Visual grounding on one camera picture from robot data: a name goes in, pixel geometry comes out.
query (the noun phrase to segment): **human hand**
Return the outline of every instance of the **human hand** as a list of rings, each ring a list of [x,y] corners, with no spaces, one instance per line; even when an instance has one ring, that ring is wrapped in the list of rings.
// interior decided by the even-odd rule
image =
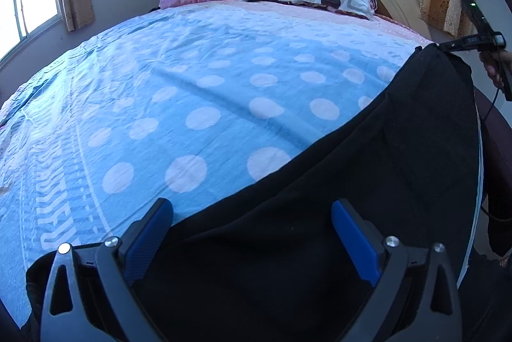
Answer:
[[[499,62],[503,66],[508,66],[512,72],[512,53],[506,50],[499,50],[493,53],[489,51],[482,51],[480,53],[480,60],[483,62],[483,67],[487,72],[487,76],[492,80],[494,86],[498,89],[503,88],[503,82],[500,78],[500,71],[498,69]]]

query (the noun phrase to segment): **white polka dot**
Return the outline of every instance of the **white polka dot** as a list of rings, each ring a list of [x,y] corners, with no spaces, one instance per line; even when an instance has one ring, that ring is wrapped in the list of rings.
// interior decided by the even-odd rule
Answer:
[[[124,191],[133,180],[133,166],[130,163],[118,163],[103,178],[105,193],[114,194]]]
[[[200,88],[211,88],[213,86],[219,86],[224,82],[224,78],[217,75],[204,76],[197,81],[197,86]]]
[[[208,67],[210,69],[222,69],[223,67],[228,67],[231,65],[231,61],[229,60],[216,60],[212,61]]]
[[[259,49],[255,49],[254,53],[272,53],[274,49],[272,47],[260,47]]]
[[[151,98],[151,102],[167,101],[170,97],[173,97],[177,93],[178,89],[174,86],[166,86],[165,88],[160,88],[155,92],[155,94]]]
[[[252,114],[261,119],[275,118],[281,115],[285,110],[267,98],[256,98],[249,103],[249,109]]]
[[[176,65],[176,66],[171,67],[169,70],[171,72],[175,72],[175,73],[183,73],[187,69],[188,69],[187,65]]]
[[[318,72],[304,72],[300,74],[300,78],[308,83],[319,84],[325,82],[325,76]]]
[[[235,47],[224,47],[223,49],[217,50],[218,54],[223,54],[223,55],[233,54],[234,52],[236,52]]]
[[[343,76],[345,79],[350,82],[361,84],[364,82],[364,73],[359,69],[350,68],[343,72]]]
[[[357,102],[361,110],[365,109],[370,103],[372,102],[371,98],[368,98],[367,96],[361,96]]]
[[[191,50],[191,51],[185,51],[182,55],[182,59],[193,59],[194,57],[197,57],[199,55],[199,51],[197,50]]]
[[[139,73],[133,80],[133,86],[137,87],[141,85],[145,80],[149,79],[150,76],[151,72],[149,71]]]
[[[112,133],[111,128],[101,128],[89,138],[89,147],[99,147],[105,144]]]
[[[295,56],[295,61],[301,62],[301,63],[313,63],[315,61],[315,56],[312,54],[299,54],[298,56]]]
[[[336,59],[341,60],[341,61],[349,61],[350,60],[349,52],[346,52],[344,50],[336,50],[331,53],[331,56],[333,56]]]
[[[124,108],[127,108],[131,105],[133,105],[134,99],[133,98],[123,98],[115,102],[114,107],[112,110],[114,112],[119,112]]]
[[[251,76],[250,82],[258,88],[266,88],[277,83],[277,77],[268,73],[257,73]]]
[[[254,151],[247,160],[247,171],[256,181],[278,171],[290,161],[290,156],[283,150],[275,147],[260,148]]]
[[[395,72],[391,70],[389,67],[386,66],[379,66],[377,67],[377,76],[379,76],[380,79],[384,80],[384,82],[391,82],[393,78],[395,77]]]
[[[165,173],[165,182],[177,193],[191,192],[206,178],[207,165],[198,155],[185,155],[172,162]]]
[[[315,99],[311,101],[309,108],[318,118],[334,121],[340,116],[340,109],[327,99]]]
[[[130,130],[132,140],[141,140],[158,127],[158,120],[154,118],[143,118],[136,120]]]
[[[269,56],[258,56],[258,57],[255,57],[254,59],[252,59],[252,62],[255,65],[261,65],[261,66],[269,66],[272,63],[274,63],[275,61],[276,61],[276,59],[274,59],[273,57],[269,57]]]
[[[82,119],[92,118],[98,112],[100,106],[99,105],[90,105],[86,111],[82,114]]]
[[[220,118],[221,112],[218,109],[203,107],[192,111],[188,115],[185,125],[191,130],[205,130],[215,125]]]

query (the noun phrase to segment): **black cloth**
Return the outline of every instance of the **black cloth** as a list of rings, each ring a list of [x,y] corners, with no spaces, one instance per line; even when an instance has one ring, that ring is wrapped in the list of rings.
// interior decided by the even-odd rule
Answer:
[[[512,258],[506,268],[473,249],[459,288],[464,341],[512,340]]]
[[[135,293],[168,340],[334,341],[371,287],[334,232],[333,201],[406,245],[445,243],[458,275],[478,142],[469,67],[428,46],[339,130],[171,228]]]

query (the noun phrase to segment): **handheld controller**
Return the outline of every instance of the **handheld controller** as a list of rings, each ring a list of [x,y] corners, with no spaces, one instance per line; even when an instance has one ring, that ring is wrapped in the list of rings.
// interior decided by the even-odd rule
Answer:
[[[443,52],[454,51],[499,51],[506,47],[505,37],[498,31],[493,31],[491,25],[483,15],[480,8],[474,0],[461,0],[462,11],[468,16],[471,22],[477,29],[477,34],[467,36],[454,40],[452,42],[442,43],[439,49]],[[503,82],[502,92],[505,94],[505,99],[512,102],[512,73],[507,66],[495,61],[495,68],[500,74],[500,79]]]

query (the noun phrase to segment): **blue bedsheet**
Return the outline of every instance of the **blue bedsheet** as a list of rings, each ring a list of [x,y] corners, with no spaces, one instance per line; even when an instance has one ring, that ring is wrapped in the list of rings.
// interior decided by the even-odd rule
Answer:
[[[121,235],[158,197],[180,222],[277,170],[367,106],[418,45],[361,19],[252,8],[133,18],[4,105],[0,298],[18,324],[41,255]]]

